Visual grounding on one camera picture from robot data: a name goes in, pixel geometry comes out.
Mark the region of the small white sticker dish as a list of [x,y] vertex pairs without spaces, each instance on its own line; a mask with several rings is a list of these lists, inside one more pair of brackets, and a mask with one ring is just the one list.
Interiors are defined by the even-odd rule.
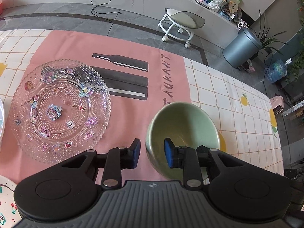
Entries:
[[5,109],[4,104],[2,100],[0,99],[0,142],[3,138],[3,133],[5,129],[5,121],[6,121],[6,115],[5,115]]

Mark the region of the white rolling stool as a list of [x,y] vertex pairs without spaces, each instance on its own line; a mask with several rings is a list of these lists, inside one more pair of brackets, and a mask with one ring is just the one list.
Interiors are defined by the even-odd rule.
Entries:
[[[205,19],[189,11],[178,11],[172,8],[165,8],[165,14],[159,21],[158,27],[164,32],[163,42],[168,42],[169,37],[184,43],[185,48],[190,48],[190,41],[194,37],[194,30],[201,29],[205,26]],[[170,33],[171,29],[176,27],[177,33],[182,34],[184,31],[188,34],[187,39],[180,38]]]

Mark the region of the green potted plant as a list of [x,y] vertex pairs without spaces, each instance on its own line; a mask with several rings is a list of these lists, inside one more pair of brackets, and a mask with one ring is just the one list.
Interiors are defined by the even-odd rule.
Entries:
[[264,49],[268,54],[277,52],[279,54],[282,54],[282,52],[274,47],[274,44],[280,43],[283,45],[288,45],[288,43],[282,42],[277,39],[279,35],[283,35],[286,33],[286,31],[280,31],[274,35],[270,35],[270,29],[271,27],[266,27],[266,16],[261,14],[261,11],[259,10],[259,19],[258,24],[259,28],[257,30],[253,29],[253,27],[250,27],[250,30],[254,33],[254,35],[257,37],[258,41],[261,43],[262,48]]

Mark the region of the green ceramic bowl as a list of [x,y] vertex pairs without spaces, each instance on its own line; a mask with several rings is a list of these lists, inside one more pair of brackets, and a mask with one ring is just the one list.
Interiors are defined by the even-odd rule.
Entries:
[[175,146],[221,148],[219,132],[201,108],[187,102],[173,102],[160,109],[146,132],[146,152],[154,169],[168,180],[181,180],[182,170],[171,169],[165,158],[164,140]]

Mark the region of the pink space heater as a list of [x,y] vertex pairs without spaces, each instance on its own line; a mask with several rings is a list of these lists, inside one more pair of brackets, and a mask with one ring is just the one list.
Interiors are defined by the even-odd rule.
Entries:
[[274,114],[281,113],[284,109],[284,99],[282,96],[275,96],[270,99]]

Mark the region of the blue water jug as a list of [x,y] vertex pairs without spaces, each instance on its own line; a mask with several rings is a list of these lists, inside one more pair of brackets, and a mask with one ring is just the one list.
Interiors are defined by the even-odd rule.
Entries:
[[292,58],[287,59],[287,61],[277,60],[267,68],[265,76],[270,83],[275,83],[276,81],[282,79],[287,75],[287,68],[290,63],[292,63]]

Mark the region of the fruit painted ceramic plate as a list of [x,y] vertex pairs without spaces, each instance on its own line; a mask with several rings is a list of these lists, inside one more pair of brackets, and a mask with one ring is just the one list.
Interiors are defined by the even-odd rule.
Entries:
[[4,176],[1,176],[0,184],[1,227],[14,227],[21,220],[14,200],[16,184]]

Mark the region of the checked lemon tablecloth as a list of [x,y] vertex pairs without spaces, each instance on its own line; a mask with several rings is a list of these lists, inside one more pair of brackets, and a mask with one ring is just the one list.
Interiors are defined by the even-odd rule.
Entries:
[[105,153],[145,141],[149,123],[175,101],[202,108],[226,143],[226,152],[271,172],[283,174],[282,152],[271,102],[261,92],[190,57],[89,33],[17,29],[1,32],[1,100],[6,120],[24,76],[37,66],[73,59],[93,67],[148,79],[146,100],[111,96],[109,126],[95,146]]

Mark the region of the grey trash bin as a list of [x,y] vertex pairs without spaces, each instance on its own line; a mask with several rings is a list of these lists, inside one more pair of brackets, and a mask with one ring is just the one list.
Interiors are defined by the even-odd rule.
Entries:
[[233,68],[239,68],[261,49],[260,40],[251,30],[245,28],[223,50],[223,57]]

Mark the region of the pink table runner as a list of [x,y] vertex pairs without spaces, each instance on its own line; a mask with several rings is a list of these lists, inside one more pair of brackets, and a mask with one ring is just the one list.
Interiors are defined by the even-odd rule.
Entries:
[[[93,67],[91,65],[88,66],[94,68],[103,77],[110,94],[110,100],[111,96],[119,95],[139,100],[147,99],[145,89],[148,85],[148,79],[146,77]],[[7,177],[15,183],[19,183],[22,179],[42,171],[51,165],[53,164],[39,162],[24,153],[17,144],[9,121],[6,121],[1,143],[2,176]]]

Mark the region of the clear glass sticker plate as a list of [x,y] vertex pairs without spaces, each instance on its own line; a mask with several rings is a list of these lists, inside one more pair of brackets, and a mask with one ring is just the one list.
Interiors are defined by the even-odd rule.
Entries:
[[82,62],[60,59],[39,65],[20,82],[9,123],[24,153],[56,164],[93,149],[110,113],[103,77]]

